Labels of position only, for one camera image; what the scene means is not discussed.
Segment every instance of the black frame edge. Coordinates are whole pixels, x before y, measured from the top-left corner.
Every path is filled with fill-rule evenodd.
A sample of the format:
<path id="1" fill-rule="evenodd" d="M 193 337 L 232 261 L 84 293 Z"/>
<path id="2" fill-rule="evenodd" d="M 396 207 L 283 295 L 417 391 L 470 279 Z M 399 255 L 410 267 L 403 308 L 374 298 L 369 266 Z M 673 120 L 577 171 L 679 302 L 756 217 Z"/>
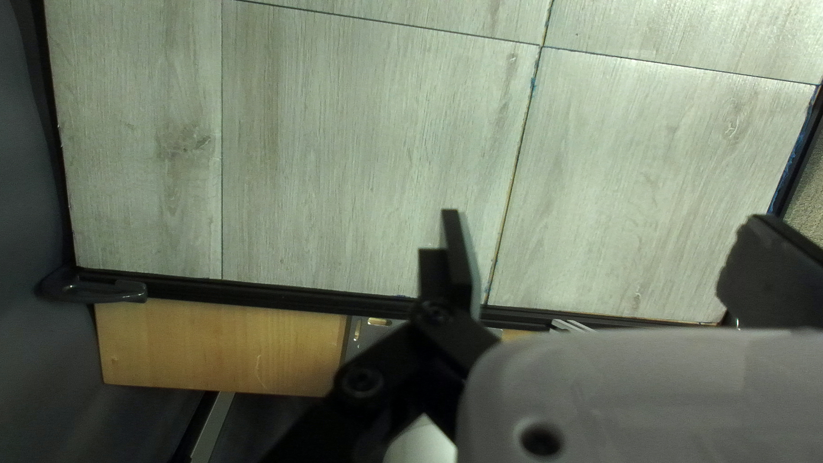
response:
<path id="1" fill-rule="evenodd" d="M 345 316 L 406 320 L 415 302 L 415 299 L 411 297 L 380 296 L 358 292 L 142 274 L 117 270 L 77 268 L 77 275 L 82 280 L 99 283 L 113 283 L 118 279 L 145 283 L 149 297 L 158 299 L 322 312 Z M 575 320 L 595 329 L 702 326 L 701 324 L 673 320 L 646 320 L 508 306 L 484 306 L 481 313 L 481 322 L 484 325 L 491 328 L 513 330 L 549 330 L 551 321 L 555 318 Z"/>

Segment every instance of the black metal bar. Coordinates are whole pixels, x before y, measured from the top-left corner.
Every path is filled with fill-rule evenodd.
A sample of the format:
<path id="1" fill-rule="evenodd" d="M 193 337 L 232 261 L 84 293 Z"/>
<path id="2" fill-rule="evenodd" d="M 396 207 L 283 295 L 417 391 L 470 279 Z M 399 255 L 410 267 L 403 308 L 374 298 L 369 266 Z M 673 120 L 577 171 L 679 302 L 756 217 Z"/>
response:
<path id="1" fill-rule="evenodd" d="M 445 253 L 449 271 L 449 291 L 444 295 L 453 306 L 466 311 L 471 309 L 472 270 L 468 261 L 466 239 L 457 209 L 443 209 L 440 213 L 445 236 Z"/>
<path id="2" fill-rule="evenodd" d="M 806 168 L 809 156 L 821 136 L 821 118 L 823 118 L 823 99 L 820 98 L 821 89 L 818 87 L 807 122 L 804 124 L 801 135 L 797 140 L 797 145 L 786 163 L 783 177 L 780 179 L 777 189 L 772 198 L 769 212 L 777 217 L 783 217 L 786 209 L 794 196 L 797 184 L 803 170 Z"/>
<path id="3" fill-rule="evenodd" d="M 410 297 L 380 296 L 208 278 L 185 278 L 118 270 L 77 268 L 76 272 L 81 280 L 92 282 L 113 283 L 115 280 L 122 279 L 145 283 L 149 297 L 232 306 L 266 307 L 407 320 L 415 302 L 415 299 Z M 548 330 L 551 327 L 551 321 L 555 318 L 576 320 L 595 329 L 697 325 L 679 321 L 645 320 L 510 306 L 484 306 L 481 322 L 491 328 L 540 331 Z"/>

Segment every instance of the gray panel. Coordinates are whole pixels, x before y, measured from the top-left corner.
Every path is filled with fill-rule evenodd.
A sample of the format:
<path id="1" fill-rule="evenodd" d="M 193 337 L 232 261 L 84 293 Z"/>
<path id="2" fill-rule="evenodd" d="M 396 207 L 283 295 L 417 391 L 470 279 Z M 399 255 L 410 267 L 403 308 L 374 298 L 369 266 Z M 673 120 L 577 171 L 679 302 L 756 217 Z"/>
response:
<path id="1" fill-rule="evenodd" d="M 23 15 L 29 4 L 16 8 Z M 102 384 L 87 307 L 33 293 L 62 263 L 64 231 L 21 38 L 5 0 L 0 63 L 0 461 L 166 461 L 201 393 Z"/>
<path id="2" fill-rule="evenodd" d="M 820 0 L 555 0 L 546 45 L 817 84 Z"/>
<path id="3" fill-rule="evenodd" d="M 544 49 L 490 303 L 716 322 L 815 87 Z"/>

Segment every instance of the black metal bracket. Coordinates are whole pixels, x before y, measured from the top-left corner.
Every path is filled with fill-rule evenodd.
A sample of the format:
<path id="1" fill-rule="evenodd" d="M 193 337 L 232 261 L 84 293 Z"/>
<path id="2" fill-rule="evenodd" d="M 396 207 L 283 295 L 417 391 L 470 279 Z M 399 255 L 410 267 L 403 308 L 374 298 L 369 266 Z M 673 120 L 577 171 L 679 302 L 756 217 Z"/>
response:
<path id="1" fill-rule="evenodd" d="M 103 304 L 106 302 L 145 302 L 146 284 L 129 280 L 113 283 L 81 281 L 70 267 L 60 267 L 40 282 L 40 295 L 53 301 Z"/>
<path id="2" fill-rule="evenodd" d="M 737 230 L 717 295 L 741 328 L 823 328 L 823 250 L 779 218 Z"/>
<path id="3" fill-rule="evenodd" d="M 472 316 L 477 282 L 457 211 L 442 217 L 446 249 L 419 251 L 420 297 L 409 322 L 342 367 L 323 402 L 261 462 L 382 461 L 392 439 L 423 413 L 454 439 L 463 384 L 498 339 Z"/>

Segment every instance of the screw hole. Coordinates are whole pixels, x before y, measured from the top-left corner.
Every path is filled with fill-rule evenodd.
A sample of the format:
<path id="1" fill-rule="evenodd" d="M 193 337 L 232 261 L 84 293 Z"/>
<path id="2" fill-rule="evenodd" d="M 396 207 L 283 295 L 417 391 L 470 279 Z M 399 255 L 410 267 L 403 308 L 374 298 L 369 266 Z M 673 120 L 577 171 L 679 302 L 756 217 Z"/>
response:
<path id="1" fill-rule="evenodd" d="M 555 456 L 563 447 L 560 436 L 544 427 L 527 429 L 520 437 L 523 448 L 534 456 Z"/>

